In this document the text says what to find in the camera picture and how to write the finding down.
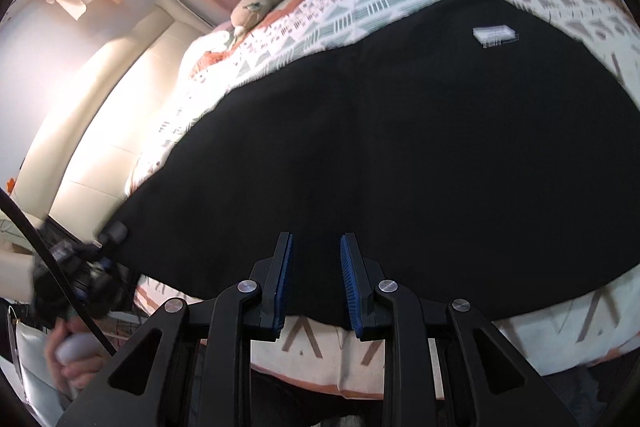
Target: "small white object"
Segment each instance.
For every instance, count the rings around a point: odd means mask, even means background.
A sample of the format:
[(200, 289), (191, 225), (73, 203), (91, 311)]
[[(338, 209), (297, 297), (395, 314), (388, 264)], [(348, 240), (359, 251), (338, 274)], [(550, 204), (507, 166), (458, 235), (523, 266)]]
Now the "small white object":
[(518, 34), (508, 26), (489, 26), (487, 28), (474, 28), (474, 37), (485, 48), (499, 46), (504, 42), (518, 40)]
[(75, 333), (66, 338), (56, 349), (56, 358), (62, 365), (74, 360), (88, 359), (100, 352), (102, 345), (93, 333)]

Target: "triangular cutout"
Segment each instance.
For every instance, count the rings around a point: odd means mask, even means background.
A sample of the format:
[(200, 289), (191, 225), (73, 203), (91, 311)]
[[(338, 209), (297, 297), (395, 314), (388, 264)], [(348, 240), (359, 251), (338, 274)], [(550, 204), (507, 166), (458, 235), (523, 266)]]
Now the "triangular cutout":
[(141, 396), (145, 392), (160, 339), (162, 339), (162, 331), (156, 329), (149, 331), (109, 377), (109, 385), (114, 389)]
[(489, 391), (493, 394), (502, 394), (524, 385), (524, 377), (484, 331), (474, 330), (474, 340)]

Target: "black cable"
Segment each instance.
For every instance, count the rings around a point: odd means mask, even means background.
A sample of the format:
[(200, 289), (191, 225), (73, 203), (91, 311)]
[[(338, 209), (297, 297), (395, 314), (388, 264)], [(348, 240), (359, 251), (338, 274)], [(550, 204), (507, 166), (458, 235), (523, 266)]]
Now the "black cable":
[(44, 264), (47, 265), (47, 268), (49, 268), (53, 279), (55, 279), (58, 286), (60, 286), (66, 300), (69, 301), (69, 304), (71, 304), (78, 316), (86, 324), (86, 327), (89, 328), (89, 330), (95, 335), (95, 338), (100, 341), (102, 347), (107, 350), (107, 353), (114, 355), (116, 349), (109, 342), (107, 337), (104, 336), (104, 333), (102, 333), (94, 320), (86, 312), (78, 297), (76, 297), (73, 288), (71, 288), (69, 281), (66, 279), (64, 272), (61, 270), (60, 266), (58, 266), (56, 260), (53, 258), (49, 248), (44, 244), (44, 241), (38, 235), (36, 229), (33, 228), (29, 219), (27, 219), (27, 216), (23, 214), (20, 208), (18, 208), (18, 205), (14, 203), (4, 190), (0, 190), (0, 210), (4, 212), (6, 217), (14, 222), (14, 225), (18, 227), (18, 230), (22, 232), (22, 235), (26, 240), (31, 243), (31, 246), (35, 249), (36, 253), (40, 256)]

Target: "bed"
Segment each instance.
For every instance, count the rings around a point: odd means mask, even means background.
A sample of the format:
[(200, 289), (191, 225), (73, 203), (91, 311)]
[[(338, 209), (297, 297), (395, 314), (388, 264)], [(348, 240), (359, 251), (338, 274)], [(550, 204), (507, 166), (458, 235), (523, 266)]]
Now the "bed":
[[(96, 117), (81, 140), (82, 133), (75, 134), (78, 140), (71, 142), (55, 169), (43, 170), (52, 152), (46, 148), (46, 152), (38, 153), (42, 144), (36, 139), (34, 153), (30, 150), (18, 176), (15, 200), (35, 218), (44, 219), (50, 214), (79, 238), (90, 241), (126, 194), (161, 168), (180, 138), (204, 114), (215, 110), (231, 90), (259, 81), (301, 57), (358, 42), (437, 1), (286, 0), (230, 49), (209, 51), (196, 63), (183, 64), (180, 70), (190, 73), (178, 78), (175, 86), (172, 78), (175, 79), (178, 68), (174, 60), (174, 76), (167, 74), (167, 83), (154, 110), (142, 124), (131, 122), (140, 130), (134, 151), (127, 154), (126, 160), (118, 160), (116, 155), (102, 150), (103, 157), (114, 162), (110, 171), (117, 172), (117, 176), (95, 168), (99, 161), (87, 162), (87, 158), (100, 157), (89, 148), (87, 138), (92, 135), (92, 127), (98, 127), (100, 118)], [(640, 104), (640, 31), (623, 6), (613, 0), (506, 1), (583, 42), (635, 104)], [(207, 31), (200, 23), (196, 26), (190, 26), (190, 38)], [(172, 56), (184, 53), (186, 45), (180, 49), (181, 52), (172, 51)], [(108, 89), (98, 97), (91, 98), (88, 93), (79, 97), (78, 107), (86, 108), (85, 126), (107, 93)], [(90, 100), (95, 100), (92, 107), (88, 107)], [(103, 107), (113, 107), (110, 116), (105, 113), (105, 118), (113, 119), (117, 112), (115, 105), (120, 107), (122, 98), (120, 102), (110, 100), (111, 96), (106, 98)], [(149, 133), (145, 132), (147, 125), (152, 127)], [(55, 172), (43, 176), (51, 170)], [(82, 176), (85, 182), (78, 181)], [(143, 278), (136, 301), (153, 312), (172, 296), (182, 296), (190, 302), (197, 300), (197, 296), (186, 296), (161, 282)], [(502, 319), (496, 325), (537, 371), (548, 375), (574, 365), (611, 359), (640, 347), (639, 301), (640, 267), (636, 267), (592, 293), (548, 309)], [(313, 391), (380, 398), (384, 363), (381, 347), (380, 342), (357, 342), (353, 331), (291, 316), (287, 317), (281, 338), (275, 344), (254, 343), (252, 364), (259, 371)]]

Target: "patterned bedsheet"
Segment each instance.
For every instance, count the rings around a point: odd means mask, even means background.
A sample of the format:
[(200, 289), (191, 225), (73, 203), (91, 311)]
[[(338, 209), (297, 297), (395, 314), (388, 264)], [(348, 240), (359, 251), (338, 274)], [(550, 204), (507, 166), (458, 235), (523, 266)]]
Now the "patterned bedsheet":
[[(303, 0), (291, 13), (255, 29), (229, 58), (180, 81), (165, 120), (140, 156), (130, 188), (160, 168), (190, 126), (232, 89), (297, 58), (357, 42), (437, 1)], [(507, 1), (582, 41), (640, 105), (640, 30), (624, 9), (609, 0)], [(138, 292), (138, 301), (150, 312), (175, 292), (162, 286), (162, 296), (151, 298), (152, 288), (157, 293), (159, 285), (147, 281)], [(547, 375), (640, 347), (638, 302), (640, 267), (589, 295), (498, 321), (497, 326)], [(288, 317), (276, 344), (254, 346), (252, 363), (308, 389), (379, 397), (383, 382), (380, 344), (361, 344), (352, 336), (353, 332), (340, 328)]]

